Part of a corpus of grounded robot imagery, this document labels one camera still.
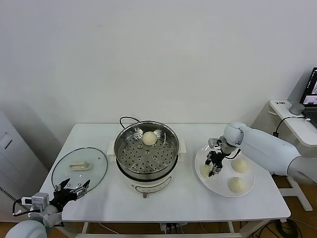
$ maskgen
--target white cabinet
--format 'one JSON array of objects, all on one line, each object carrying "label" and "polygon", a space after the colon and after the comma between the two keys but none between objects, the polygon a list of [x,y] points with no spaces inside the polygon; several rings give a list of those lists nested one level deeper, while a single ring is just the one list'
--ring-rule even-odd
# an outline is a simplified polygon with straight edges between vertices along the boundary
[{"label": "white cabinet", "polygon": [[12,197],[34,195],[47,174],[47,169],[0,112],[0,221],[15,221]]}]

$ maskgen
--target laptop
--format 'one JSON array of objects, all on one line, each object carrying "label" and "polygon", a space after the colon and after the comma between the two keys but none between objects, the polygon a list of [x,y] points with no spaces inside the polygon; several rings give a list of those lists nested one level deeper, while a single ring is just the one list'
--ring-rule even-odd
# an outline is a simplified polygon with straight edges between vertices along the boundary
[{"label": "laptop", "polygon": [[303,115],[317,127],[317,67],[313,68],[300,103],[305,106]]}]

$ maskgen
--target round plate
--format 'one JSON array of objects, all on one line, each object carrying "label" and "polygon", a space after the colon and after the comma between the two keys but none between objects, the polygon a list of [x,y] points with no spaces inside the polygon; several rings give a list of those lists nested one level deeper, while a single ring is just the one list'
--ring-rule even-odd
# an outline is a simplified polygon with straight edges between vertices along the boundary
[{"label": "round plate", "polygon": [[[233,160],[225,158],[222,161],[223,168],[218,175],[204,178],[200,173],[200,167],[205,164],[207,154],[210,150],[209,146],[205,146],[199,150],[195,157],[195,171],[200,181],[211,191],[225,197],[241,197],[249,193],[256,181],[255,174],[251,169],[245,173],[236,172],[231,166],[231,163],[238,158],[244,158],[247,162],[250,161],[250,159],[241,152]],[[247,191],[245,193],[235,193],[229,188],[229,180],[232,177],[240,177],[246,182]]]},{"label": "round plate", "polygon": [[55,166],[52,185],[70,178],[65,188],[77,188],[90,179],[88,191],[103,179],[108,161],[103,152],[95,148],[79,148],[65,155]]}]

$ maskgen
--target steamed bun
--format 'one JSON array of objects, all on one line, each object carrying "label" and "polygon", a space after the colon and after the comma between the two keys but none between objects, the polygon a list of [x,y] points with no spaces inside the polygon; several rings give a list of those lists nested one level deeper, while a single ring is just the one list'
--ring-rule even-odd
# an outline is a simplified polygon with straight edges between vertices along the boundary
[{"label": "steamed bun", "polygon": [[247,184],[242,178],[233,177],[229,180],[229,187],[235,193],[244,193],[247,191]]},{"label": "steamed bun", "polygon": [[204,178],[208,178],[210,171],[211,171],[211,165],[202,165],[200,167],[200,173]]},{"label": "steamed bun", "polygon": [[235,171],[239,172],[239,173],[245,173],[246,171],[249,170],[249,164],[248,162],[243,159],[243,158],[239,158],[239,159],[235,159],[232,162],[232,167]]},{"label": "steamed bun", "polygon": [[154,145],[158,140],[157,135],[152,131],[147,131],[142,136],[142,142],[146,145]]}]

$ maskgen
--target white plate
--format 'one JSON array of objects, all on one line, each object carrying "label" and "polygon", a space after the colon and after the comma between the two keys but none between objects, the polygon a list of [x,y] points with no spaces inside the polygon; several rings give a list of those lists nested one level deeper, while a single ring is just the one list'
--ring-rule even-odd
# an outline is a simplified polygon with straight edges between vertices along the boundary
[{"label": "white plate", "polygon": [[[244,158],[249,164],[251,160],[240,152],[239,155],[237,155],[237,157],[233,160],[229,160],[226,158],[223,159],[223,168],[218,175],[214,175],[209,178],[204,178],[200,173],[200,167],[205,164],[205,161],[207,159],[206,156],[210,150],[211,149],[209,148],[209,146],[205,146],[204,148],[200,149],[200,151],[195,156],[195,170],[200,181],[211,191],[225,197],[241,197],[249,193],[252,190],[254,183],[256,181],[255,174],[252,172],[251,169],[245,173],[236,172],[233,169],[231,163],[238,158]],[[229,180],[232,177],[242,178],[247,184],[247,191],[244,193],[233,192],[229,188]]]}]

